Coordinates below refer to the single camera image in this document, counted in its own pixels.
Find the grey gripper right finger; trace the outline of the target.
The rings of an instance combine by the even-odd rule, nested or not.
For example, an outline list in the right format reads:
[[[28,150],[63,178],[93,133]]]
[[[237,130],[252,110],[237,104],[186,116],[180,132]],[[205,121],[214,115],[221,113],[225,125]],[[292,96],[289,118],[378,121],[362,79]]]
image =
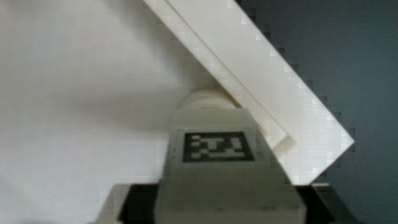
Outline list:
[[[305,224],[358,224],[328,183],[296,186],[307,207]]]

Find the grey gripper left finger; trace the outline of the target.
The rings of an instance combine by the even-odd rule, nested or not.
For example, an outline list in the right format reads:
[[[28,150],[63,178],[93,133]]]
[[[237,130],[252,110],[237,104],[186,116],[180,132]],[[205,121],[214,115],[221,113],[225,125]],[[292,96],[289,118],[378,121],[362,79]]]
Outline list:
[[[88,224],[154,224],[156,183],[115,184]]]

